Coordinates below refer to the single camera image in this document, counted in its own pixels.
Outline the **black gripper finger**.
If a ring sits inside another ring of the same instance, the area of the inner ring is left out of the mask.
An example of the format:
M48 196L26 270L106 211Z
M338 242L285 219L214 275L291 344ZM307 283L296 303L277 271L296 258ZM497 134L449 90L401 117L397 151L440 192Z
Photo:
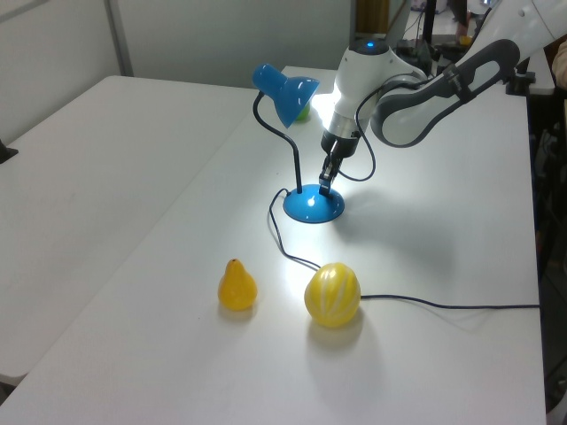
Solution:
M328 164L326 166L326 195L329 196L331 192L331 185L337 177L343 159L336 156L327 157Z
M319 174L319 193L323 196L329 196L331 191L331 185L336 176L335 164L333 157L329 154L323 161L322 171Z

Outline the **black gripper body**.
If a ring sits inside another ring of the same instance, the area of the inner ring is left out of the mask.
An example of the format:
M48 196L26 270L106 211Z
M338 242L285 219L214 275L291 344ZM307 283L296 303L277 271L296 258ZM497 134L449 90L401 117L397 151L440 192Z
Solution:
M324 130L321 146L328 156L333 156L334 158L350 158L356 152L358 142L359 139L357 137L339 137L327 130Z

